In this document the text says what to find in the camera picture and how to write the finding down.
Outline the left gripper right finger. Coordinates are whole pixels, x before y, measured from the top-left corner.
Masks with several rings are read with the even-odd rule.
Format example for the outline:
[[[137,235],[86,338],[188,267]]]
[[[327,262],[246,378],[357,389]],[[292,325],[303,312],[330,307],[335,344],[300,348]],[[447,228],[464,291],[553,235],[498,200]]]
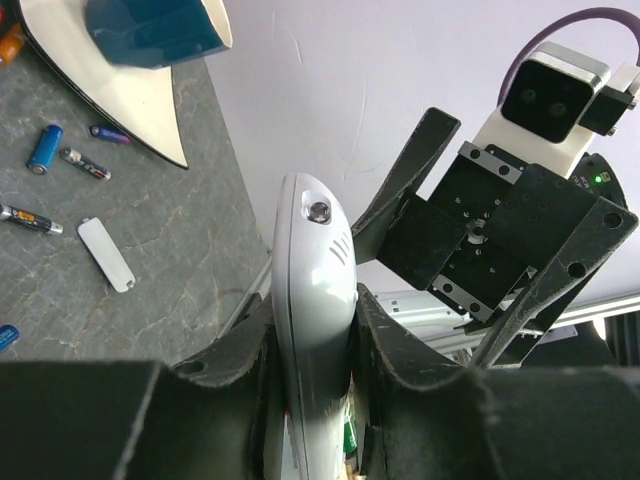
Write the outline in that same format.
[[[358,457],[369,479],[635,479],[635,368],[478,369],[424,344],[359,285]]]

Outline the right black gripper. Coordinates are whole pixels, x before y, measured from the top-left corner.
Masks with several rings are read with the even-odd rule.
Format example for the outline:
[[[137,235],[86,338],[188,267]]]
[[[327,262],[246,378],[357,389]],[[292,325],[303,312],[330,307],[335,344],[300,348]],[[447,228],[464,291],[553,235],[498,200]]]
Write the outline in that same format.
[[[378,258],[480,322],[542,270],[475,350],[470,364],[489,368],[529,320],[612,255],[638,217],[545,167],[469,142],[428,199],[413,194],[460,126],[428,108],[351,233],[357,265]]]

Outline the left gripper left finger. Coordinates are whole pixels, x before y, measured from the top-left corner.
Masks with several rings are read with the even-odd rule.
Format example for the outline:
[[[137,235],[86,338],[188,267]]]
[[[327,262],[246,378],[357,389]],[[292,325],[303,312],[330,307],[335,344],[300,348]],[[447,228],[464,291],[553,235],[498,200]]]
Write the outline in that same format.
[[[275,331],[264,300],[179,363],[1,366],[5,479],[271,479]]]

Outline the white remote control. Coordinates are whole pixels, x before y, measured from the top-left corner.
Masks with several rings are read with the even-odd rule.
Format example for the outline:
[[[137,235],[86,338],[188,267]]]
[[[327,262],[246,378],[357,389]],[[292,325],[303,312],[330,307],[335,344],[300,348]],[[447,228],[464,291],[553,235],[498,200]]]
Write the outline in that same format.
[[[309,174],[291,173],[282,183],[271,298],[298,475],[337,479],[358,300],[355,249],[339,201]]]

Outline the white battery cover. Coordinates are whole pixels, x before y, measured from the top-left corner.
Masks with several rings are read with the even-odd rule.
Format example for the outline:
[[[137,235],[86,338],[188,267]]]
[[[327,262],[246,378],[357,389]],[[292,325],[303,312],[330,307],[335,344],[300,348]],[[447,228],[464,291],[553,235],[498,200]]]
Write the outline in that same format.
[[[82,242],[117,293],[131,290],[136,278],[99,218],[85,218],[77,228]]]

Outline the green battery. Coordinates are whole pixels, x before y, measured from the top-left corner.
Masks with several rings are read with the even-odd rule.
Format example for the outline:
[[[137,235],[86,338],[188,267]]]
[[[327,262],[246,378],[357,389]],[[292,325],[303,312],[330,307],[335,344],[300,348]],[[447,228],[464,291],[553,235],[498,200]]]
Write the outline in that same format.
[[[355,420],[348,417],[344,422],[343,452],[346,457],[357,451],[357,432]]]

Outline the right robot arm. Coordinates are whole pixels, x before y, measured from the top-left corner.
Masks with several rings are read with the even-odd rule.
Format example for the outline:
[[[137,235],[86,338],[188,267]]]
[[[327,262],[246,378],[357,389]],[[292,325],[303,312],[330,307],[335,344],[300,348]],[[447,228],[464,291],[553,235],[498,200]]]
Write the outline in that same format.
[[[422,198],[419,187],[459,126],[437,108],[424,113],[352,226],[356,260],[376,260],[469,315],[484,335],[475,365],[519,365],[638,219],[495,145],[463,144]]]

